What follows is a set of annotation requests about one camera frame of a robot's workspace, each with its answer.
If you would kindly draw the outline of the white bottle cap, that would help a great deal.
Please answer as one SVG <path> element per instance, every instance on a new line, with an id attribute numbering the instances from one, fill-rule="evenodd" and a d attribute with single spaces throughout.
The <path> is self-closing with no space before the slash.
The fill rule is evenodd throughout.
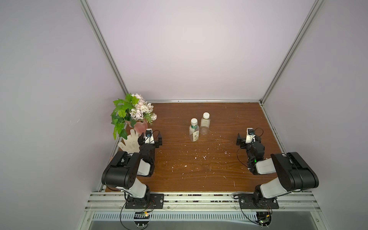
<path id="1" fill-rule="evenodd" d="M 196 118 L 192 118 L 191 119 L 191 125 L 192 126 L 197 126 L 197 124 L 198 124 L 198 120 Z"/>
<path id="2" fill-rule="evenodd" d="M 208 112 L 205 112 L 205 113 L 203 114 L 203 118 L 204 118 L 204 119 L 209 119 L 209 118 L 210 118 L 210 114 L 209 114 Z"/>

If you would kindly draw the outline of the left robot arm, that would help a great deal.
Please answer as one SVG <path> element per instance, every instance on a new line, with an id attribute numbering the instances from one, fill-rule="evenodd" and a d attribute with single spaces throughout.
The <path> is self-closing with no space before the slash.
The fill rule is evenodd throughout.
<path id="1" fill-rule="evenodd" d="M 151 177 L 155 169 L 155 149 L 162 145 L 161 134 L 136 133 L 118 143 L 118 151 L 103 172 L 102 184 L 114 191 L 124 191 L 133 200 L 149 200 L 149 187 L 137 177 Z"/>

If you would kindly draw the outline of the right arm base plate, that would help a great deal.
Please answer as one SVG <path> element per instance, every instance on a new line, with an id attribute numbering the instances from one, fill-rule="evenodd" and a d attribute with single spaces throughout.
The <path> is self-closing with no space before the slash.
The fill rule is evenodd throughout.
<path id="1" fill-rule="evenodd" d="M 238 194 L 238 201 L 242 209 L 279 209 L 275 198 L 257 197 L 254 194 Z"/>

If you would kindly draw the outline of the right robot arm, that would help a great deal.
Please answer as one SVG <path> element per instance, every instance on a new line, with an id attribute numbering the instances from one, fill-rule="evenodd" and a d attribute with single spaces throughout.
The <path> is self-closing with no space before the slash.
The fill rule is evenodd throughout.
<path id="1" fill-rule="evenodd" d="M 245 165 L 252 174 L 277 174 L 277 178 L 256 186 L 256 201 L 270 200 L 319 186 L 318 176 L 297 152 L 271 154 L 270 158 L 264 158 L 265 147 L 261 137 L 252 128 L 247 129 L 245 138 L 237 135 L 236 145 L 246 151 L 248 162 Z"/>

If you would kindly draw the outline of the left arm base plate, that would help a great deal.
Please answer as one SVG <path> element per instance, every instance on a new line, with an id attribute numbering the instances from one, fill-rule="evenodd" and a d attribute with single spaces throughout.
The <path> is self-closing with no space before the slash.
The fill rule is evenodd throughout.
<path id="1" fill-rule="evenodd" d="M 163 209 L 164 194 L 146 194 L 144 198 L 127 195 L 126 209 Z"/>

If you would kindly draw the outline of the labelled clear plastic bottle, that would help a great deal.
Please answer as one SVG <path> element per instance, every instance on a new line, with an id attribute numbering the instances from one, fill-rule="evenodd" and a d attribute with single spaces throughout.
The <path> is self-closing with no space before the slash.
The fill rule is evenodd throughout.
<path id="1" fill-rule="evenodd" d="M 197 122 L 191 122 L 191 126 L 189 127 L 189 137 L 192 142 L 196 142 L 199 140 L 200 129 L 198 127 Z"/>

